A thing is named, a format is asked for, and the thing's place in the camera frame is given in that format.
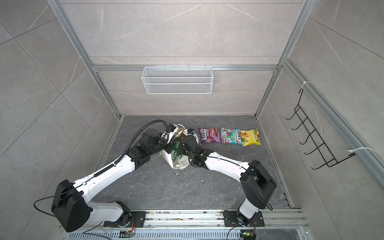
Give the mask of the green yellow candy bag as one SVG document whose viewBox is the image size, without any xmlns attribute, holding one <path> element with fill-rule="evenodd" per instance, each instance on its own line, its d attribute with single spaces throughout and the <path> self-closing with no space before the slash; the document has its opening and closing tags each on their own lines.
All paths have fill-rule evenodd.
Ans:
<svg viewBox="0 0 384 240">
<path fill-rule="evenodd" d="M 171 158 L 173 162 L 179 159 L 180 148 L 181 148 L 181 141 L 176 140 L 171 150 Z"/>
</svg>

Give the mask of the white floral paper bag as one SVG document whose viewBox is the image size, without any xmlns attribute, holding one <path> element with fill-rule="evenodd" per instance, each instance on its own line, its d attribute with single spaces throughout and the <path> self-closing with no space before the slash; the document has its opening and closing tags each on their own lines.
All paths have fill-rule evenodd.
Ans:
<svg viewBox="0 0 384 240">
<path fill-rule="evenodd" d="M 179 127 L 179 130 L 177 132 L 177 135 L 172 138 L 174 142 L 176 140 L 179 140 L 181 141 L 181 144 L 183 144 L 182 140 L 187 136 L 191 136 L 192 142 L 195 142 L 198 145 L 201 143 L 200 138 L 193 129 L 187 129 L 181 124 L 177 124 L 177 126 Z M 159 155 L 166 160 L 166 162 L 171 166 L 172 169 L 183 170 L 190 165 L 190 157 L 189 159 L 178 159 L 177 161 L 173 162 L 171 154 L 167 154 L 164 150 L 160 151 Z"/>
</svg>

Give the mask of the purple snack pack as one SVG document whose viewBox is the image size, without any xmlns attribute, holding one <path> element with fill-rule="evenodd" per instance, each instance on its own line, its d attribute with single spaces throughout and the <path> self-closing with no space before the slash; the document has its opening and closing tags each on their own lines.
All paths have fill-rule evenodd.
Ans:
<svg viewBox="0 0 384 240">
<path fill-rule="evenodd" d="M 220 128 L 199 128 L 203 143 L 221 143 Z"/>
</svg>

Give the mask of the teal red snack bag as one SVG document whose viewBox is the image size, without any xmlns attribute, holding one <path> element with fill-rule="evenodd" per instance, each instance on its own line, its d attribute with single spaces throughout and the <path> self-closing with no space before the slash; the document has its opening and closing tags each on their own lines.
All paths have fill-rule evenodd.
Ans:
<svg viewBox="0 0 384 240">
<path fill-rule="evenodd" d="M 242 144 L 241 130 L 240 129 L 226 129 L 221 128 L 220 131 L 222 143 L 225 144 Z"/>
</svg>

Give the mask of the yellow green snack bag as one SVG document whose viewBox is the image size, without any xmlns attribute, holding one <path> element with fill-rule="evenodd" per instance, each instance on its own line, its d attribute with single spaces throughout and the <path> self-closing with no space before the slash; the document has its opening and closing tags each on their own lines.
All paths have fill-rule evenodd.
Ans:
<svg viewBox="0 0 384 240">
<path fill-rule="evenodd" d="M 261 145 L 261 139 L 258 129 L 252 129 L 247 131 L 240 131 L 241 139 L 242 139 L 242 146 L 247 147 L 250 145 Z"/>
</svg>

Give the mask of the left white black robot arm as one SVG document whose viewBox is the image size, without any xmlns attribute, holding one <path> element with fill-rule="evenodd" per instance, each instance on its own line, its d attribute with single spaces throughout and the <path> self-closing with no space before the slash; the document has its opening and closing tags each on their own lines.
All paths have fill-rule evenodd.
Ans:
<svg viewBox="0 0 384 240">
<path fill-rule="evenodd" d="M 83 225 L 98 222 L 127 226 L 132 215 L 123 202 L 96 203 L 92 201 L 93 197 L 119 178 L 147 163 L 151 156 L 167 149 L 173 136 L 173 132 L 161 134 L 155 129 L 149 129 L 137 143 L 107 166 L 72 183 L 68 180 L 59 183 L 51 207 L 54 217 L 68 233 Z"/>
</svg>

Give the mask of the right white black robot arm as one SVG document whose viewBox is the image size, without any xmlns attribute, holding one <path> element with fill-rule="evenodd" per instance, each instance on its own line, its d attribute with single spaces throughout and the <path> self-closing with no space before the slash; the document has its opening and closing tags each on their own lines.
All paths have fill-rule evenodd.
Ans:
<svg viewBox="0 0 384 240">
<path fill-rule="evenodd" d="M 261 162 L 240 162 L 204 149 L 192 136 L 181 140 L 192 166 L 222 173 L 238 181 L 245 193 L 245 199 L 236 212 L 238 222 L 248 226 L 259 213 L 269 206 L 277 183 Z"/>
</svg>

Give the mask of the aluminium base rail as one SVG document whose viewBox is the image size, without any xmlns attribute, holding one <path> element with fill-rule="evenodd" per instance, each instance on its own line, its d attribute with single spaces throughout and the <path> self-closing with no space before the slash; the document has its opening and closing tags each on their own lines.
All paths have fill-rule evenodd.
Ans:
<svg viewBox="0 0 384 240">
<path fill-rule="evenodd" d="M 198 229 L 299 229 L 307 230 L 308 223 L 300 209 L 277 209 L 274 211 L 260 210 L 262 213 L 264 227 L 226 227 L 223 217 L 225 210 L 132 210 L 147 212 L 144 226 L 142 228 L 115 228 L 134 230 L 198 230 Z M 98 225 L 103 227 L 104 222 L 86 223 L 81 227 L 73 227 L 69 233 L 77 230 L 86 230 Z"/>
</svg>

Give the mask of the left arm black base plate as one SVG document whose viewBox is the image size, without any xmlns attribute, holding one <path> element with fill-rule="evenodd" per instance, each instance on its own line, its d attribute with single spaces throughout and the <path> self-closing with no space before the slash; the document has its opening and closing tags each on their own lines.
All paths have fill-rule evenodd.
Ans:
<svg viewBox="0 0 384 240">
<path fill-rule="evenodd" d="M 142 228 L 145 223 L 147 212 L 133 211 L 130 215 L 124 215 L 121 220 L 117 222 L 104 222 L 103 227 L 111 228 Z"/>
</svg>

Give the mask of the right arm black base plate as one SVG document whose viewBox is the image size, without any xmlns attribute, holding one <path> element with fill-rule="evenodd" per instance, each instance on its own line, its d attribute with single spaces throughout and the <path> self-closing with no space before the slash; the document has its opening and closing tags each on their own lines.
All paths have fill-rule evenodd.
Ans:
<svg viewBox="0 0 384 240">
<path fill-rule="evenodd" d="M 226 227 L 235 227 L 238 225 L 244 227 L 264 227 L 265 222 L 261 212 L 255 213 L 250 219 L 247 219 L 239 211 L 223 211 L 223 217 Z"/>
</svg>

